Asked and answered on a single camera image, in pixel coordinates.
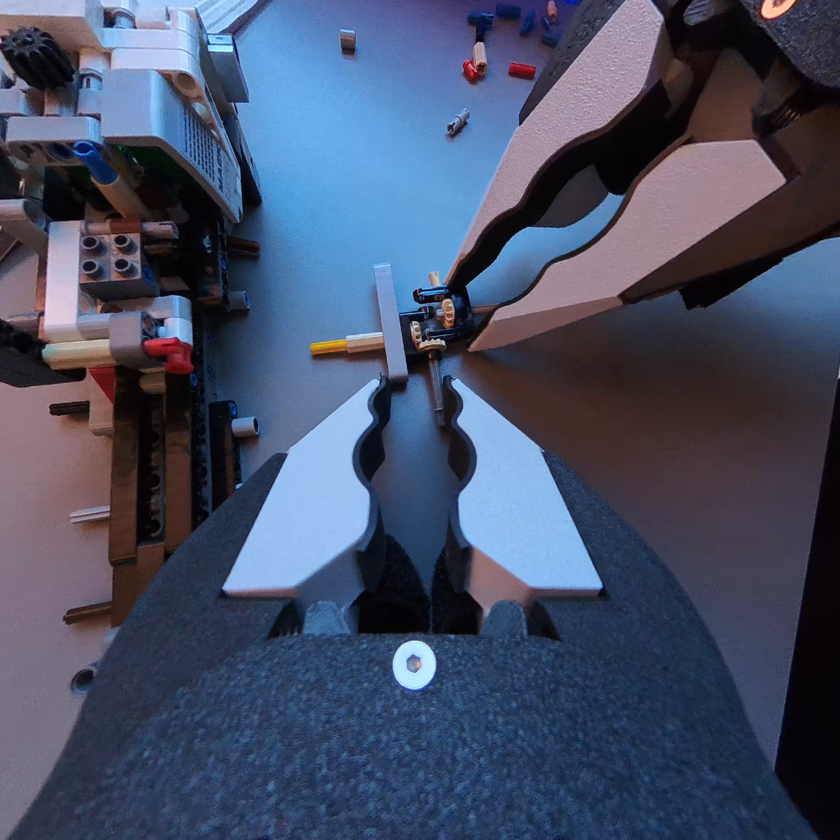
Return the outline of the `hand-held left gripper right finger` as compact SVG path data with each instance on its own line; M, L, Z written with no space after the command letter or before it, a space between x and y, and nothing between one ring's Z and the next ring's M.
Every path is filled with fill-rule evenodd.
M446 565L475 601L593 597L602 580L541 447L461 380L444 378L459 479Z

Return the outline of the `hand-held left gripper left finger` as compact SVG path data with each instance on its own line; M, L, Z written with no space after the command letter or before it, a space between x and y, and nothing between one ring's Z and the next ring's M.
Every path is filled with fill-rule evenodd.
M377 588L386 537L371 479L384 460L391 400L381 375L288 450L223 585L227 596L355 601Z

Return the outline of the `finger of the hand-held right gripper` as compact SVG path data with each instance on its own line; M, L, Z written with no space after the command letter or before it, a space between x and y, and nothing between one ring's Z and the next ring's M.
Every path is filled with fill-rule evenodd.
M528 339L622 305L621 294L785 184L755 140L688 143L651 169L589 248L547 266L490 316L469 351Z
M448 273L451 288L477 278L594 163L606 136L643 99L665 42L665 19L652 2L627 1L615 11L512 135Z

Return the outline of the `black lego frame assembly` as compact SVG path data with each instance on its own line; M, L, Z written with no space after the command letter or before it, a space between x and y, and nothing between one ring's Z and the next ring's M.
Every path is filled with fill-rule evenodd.
M489 315L497 308L497 304L474 308L467 290L452 290L442 281L437 270L429 272L426 286L416 289L413 297L419 308L407 316L408 332L418 352L432 348L443 349L452 342L469 339L476 330L476 319ZM453 300L457 312L453 329L443 329L436 318L440 302L446 298Z

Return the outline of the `grey lego beam assembly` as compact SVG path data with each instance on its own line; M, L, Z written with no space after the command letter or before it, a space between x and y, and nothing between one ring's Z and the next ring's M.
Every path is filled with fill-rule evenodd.
M311 355L383 351L388 375L395 385L407 382L407 362L411 352L426 358L433 387L434 416L439 427L445 426L445 401L440 360L446 349L443 339L424 336L421 317L418 314L401 315L396 303L391 264L377 264L373 267L377 305L380 313L381 330L349 335L344 339L315 342L310 345Z

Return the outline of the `scattered small lego pieces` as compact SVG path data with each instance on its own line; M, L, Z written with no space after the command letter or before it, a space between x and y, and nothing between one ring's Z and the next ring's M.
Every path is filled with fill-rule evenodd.
M520 36L520 22L500 20L488 27L484 48L488 69L477 80L465 76L463 62L473 59L476 27L467 23L469 11L495 11L490 2L438 2L436 23L444 56L436 67L439 82L435 123L437 137L450 145L469 133L507 141L518 126L520 108L531 92L552 49L540 40L536 23L530 35Z

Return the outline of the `lego truck model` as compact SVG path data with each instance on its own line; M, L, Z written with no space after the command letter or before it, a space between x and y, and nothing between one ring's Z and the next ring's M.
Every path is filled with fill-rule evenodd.
M212 327L249 309L228 236L259 180L231 35L183 2L2 2L2 259L27 252L33 302L2 305L7 389L77 384L61 429L108 444L109 498L70 522L108 525L110 594L74 604L52 563L66 636L103 646L157 571L241 482L254 416L212 384Z

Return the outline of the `open instruction booklet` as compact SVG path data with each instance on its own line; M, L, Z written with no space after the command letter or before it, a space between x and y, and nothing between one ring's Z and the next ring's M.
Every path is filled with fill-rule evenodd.
M208 34L234 35L247 26L271 1L195 1Z

